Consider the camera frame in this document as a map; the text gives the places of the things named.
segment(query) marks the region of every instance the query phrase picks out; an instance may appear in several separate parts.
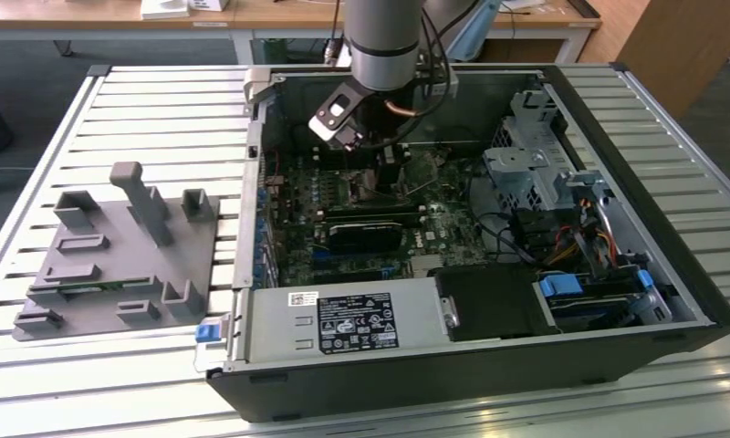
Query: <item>motherboard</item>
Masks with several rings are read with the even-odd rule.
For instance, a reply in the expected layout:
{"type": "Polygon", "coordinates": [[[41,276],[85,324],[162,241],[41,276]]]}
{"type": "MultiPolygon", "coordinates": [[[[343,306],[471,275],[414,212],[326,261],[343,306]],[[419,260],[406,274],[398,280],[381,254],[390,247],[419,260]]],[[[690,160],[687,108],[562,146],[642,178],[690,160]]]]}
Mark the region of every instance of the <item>motherboard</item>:
{"type": "Polygon", "coordinates": [[[283,166],[274,155],[265,186],[281,286],[421,277],[486,260],[465,196],[477,161],[438,145],[386,153],[314,151],[283,166]]]}

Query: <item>white label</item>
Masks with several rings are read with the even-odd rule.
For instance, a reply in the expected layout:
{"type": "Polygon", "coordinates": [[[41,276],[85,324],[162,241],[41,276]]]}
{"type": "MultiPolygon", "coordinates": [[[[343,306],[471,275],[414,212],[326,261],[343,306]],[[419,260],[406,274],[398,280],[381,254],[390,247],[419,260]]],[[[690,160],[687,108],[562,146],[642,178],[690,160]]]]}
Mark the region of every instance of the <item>white label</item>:
{"type": "Polygon", "coordinates": [[[191,23],[194,27],[226,27],[226,23],[219,23],[215,21],[195,21],[191,23]]]}
{"type": "Polygon", "coordinates": [[[289,292],[289,306],[315,306],[318,292],[289,292]]]}

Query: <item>wooden desk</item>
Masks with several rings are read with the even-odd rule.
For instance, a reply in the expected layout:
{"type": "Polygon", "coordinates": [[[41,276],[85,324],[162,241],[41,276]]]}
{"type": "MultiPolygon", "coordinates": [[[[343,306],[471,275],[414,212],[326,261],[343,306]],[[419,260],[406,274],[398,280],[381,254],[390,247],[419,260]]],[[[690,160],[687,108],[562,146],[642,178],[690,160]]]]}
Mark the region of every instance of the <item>wooden desk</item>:
{"type": "MultiPolygon", "coordinates": [[[[530,14],[499,14],[487,39],[562,40],[555,62],[575,62],[591,29],[599,19],[583,18],[567,0],[547,0],[546,6],[522,9],[530,14]]],[[[334,15],[334,1],[237,0],[233,37],[238,59],[253,63],[251,41],[261,38],[327,38],[334,15]]],[[[338,14],[338,28],[343,29],[343,10],[338,14]]]]}
{"type": "Polygon", "coordinates": [[[170,30],[210,23],[229,28],[234,0],[222,12],[189,10],[189,16],[162,20],[142,20],[139,10],[141,0],[0,0],[0,29],[170,30]]]}
{"type": "MultiPolygon", "coordinates": [[[[139,0],[0,0],[0,39],[225,38],[238,62],[253,64],[254,39],[329,37],[334,3],[317,1],[230,0],[223,12],[141,20],[139,0]]],[[[562,41],[555,61],[575,61],[599,20],[583,18],[567,0],[549,0],[547,6],[523,11],[530,15],[499,15],[487,38],[562,41]]],[[[343,11],[339,20],[343,28],[343,11]]]]}
{"type": "Polygon", "coordinates": [[[231,39],[235,0],[163,20],[142,20],[139,8],[139,0],[0,0],[0,40],[231,39]]]}

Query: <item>metal bracket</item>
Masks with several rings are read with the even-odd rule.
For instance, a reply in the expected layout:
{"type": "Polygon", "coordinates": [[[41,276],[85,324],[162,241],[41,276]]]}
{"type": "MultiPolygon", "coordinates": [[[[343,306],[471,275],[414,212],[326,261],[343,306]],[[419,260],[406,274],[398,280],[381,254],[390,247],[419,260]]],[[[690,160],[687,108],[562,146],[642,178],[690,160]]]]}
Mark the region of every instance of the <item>metal bracket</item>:
{"type": "Polygon", "coordinates": [[[243,76],[243,95],[245,103],[251,107],[269,96],[271,96],[271,87],[275,83],[283,82],[286,78],[274,75],[269,67],[253,67],[245,71],[243,76]]]}

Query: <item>sticker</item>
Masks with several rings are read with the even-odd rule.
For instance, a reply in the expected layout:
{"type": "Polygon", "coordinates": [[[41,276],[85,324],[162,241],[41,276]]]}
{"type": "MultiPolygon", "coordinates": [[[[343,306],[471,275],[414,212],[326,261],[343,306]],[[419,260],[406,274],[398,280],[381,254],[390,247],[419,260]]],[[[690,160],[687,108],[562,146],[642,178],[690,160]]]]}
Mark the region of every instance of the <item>sticker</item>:
{"type": "Polygon", "coordinates": [[[389,294],[317,299],[318,349],[325,354],[394,349],[398,326],[389,294]]]}
{"type": "Polygon", "coordinates": [[[289,292],[289,306],[313,306],[318,292],[289,292]]]}
{"type": "Polygon", "coordinates": [[[191,23],[194,27],[226,27],[226,23],[219,23],[217,21],[195,21],[191,23]]]}

